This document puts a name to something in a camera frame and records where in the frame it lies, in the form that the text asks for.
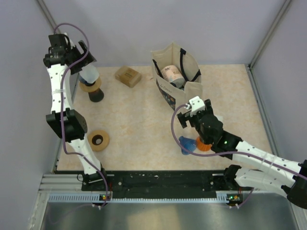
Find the orange object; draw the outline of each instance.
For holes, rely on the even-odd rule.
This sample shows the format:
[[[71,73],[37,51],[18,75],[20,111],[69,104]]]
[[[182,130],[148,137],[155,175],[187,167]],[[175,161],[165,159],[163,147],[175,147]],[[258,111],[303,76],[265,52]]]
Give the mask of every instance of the orange object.
[[[205,145],[201,142],[200,137],[196,138],[196,146],[200,151],[209,151],[212,145]]]

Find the speckled tabletop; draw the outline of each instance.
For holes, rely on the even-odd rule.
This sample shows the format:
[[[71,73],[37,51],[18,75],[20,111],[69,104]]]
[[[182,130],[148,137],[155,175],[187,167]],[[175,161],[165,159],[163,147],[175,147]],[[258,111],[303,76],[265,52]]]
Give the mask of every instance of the speckled tabletop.
[[[95,152],[106,170],[212,170],[237,163],[219,156],[183,155],[171,135],[173,110],[160,94],[151,67],[132,68],[142,74],[142,80],[134,88],[115,79],[119,67],[103,67],[98,71],[104,99],[93,103],[78,87],[74,100],[75,109],[87,121],[88,133],[103,129],[110,136],[108,147]],[[245,66],[200,65],[200,70],[203,99],[211,99],[214,113],[223,117],[224,129],[271,152]],[[198,136],[189,126],[182,129],[177,120],[174,127],[177,137]],[[67,156],[62,151],[57,170],[82,169],[76,156]]]

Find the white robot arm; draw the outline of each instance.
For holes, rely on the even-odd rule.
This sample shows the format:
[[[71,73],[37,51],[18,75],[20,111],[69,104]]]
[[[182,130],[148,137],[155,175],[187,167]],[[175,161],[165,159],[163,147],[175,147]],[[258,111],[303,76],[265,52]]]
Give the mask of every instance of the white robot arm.
[[[88,139],[87,139],[87,124],[77,111],[74,110],[71,101],[70,76],[71,72],[80,73],[82,78],[89,84],[94,83],[99,73],[91,64],[95,61],[91,54],[85,58],[84,62],[78,63],[66,73],[63,89],[61,90],[60,83],[64,71],[68,65],[82,57],[76,45],[68,38],[66,34],[53,34],[49,36],[51,47],[49,53],[45,55],[44,64],[47,67],[50,76],[52,89],[52,107],[51,114],[46,116],[46,120],[55,133],[62,138],[60,129],[60,112],[61,112],[61,95],[64,95],[64,126],[66,142],[73,147],[75,152],[81,153],[87,158],[96,168],[102,169],[100,161],[94,155]],[[86,50],[85,44],[80,41],[79,44]],[[84,168],[85,175],[97,174],[96,169],[84,160],[84,157],[79,156],[79,159]]]
[[[230,165],[224,172],[226,183],[241,187],[255,187],[286,197],[293,204],[307,209],[307,160],[289,161],[262,151],[242,138],[223,130],[223,123],[213,114],[211,101],[192,98],[188,112],[177,115],[183,128],[189,121],[202,143],[222,157],[250,164],[257,170]]]

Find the white paper bag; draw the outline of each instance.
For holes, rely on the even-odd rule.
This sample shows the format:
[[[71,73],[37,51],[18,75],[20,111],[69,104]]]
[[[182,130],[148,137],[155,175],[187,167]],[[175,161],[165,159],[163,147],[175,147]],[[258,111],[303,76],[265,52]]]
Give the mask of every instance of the white paper bag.
[[[189,99],[195,96],[202,98],[201,71],[191,54],[172,43],[163,50],[152,51],[152,59],[153,76],[161,94],[172,109],[188,103]],[[184,90],[163,79],[160,70],[169,65],[175,65],[185,78],[187,83]]]

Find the white wall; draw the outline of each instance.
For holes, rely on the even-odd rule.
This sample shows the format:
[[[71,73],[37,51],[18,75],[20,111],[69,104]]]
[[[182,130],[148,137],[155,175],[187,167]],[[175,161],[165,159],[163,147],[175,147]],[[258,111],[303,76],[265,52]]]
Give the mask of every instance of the white wall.
[[[283,2],[45,0],[57,23],[84,29],[98,66],[148,65],[150,51],[172,41],[200,64],[249,63]],[[74,41],[82,39],[67,31]]]
[[[307,159],[307,1],[293,1],[255,66],[281,155]]]
[[[45,122],[51,29],[33,0],[0,3],[0,229],[24,230],[57,137]]]

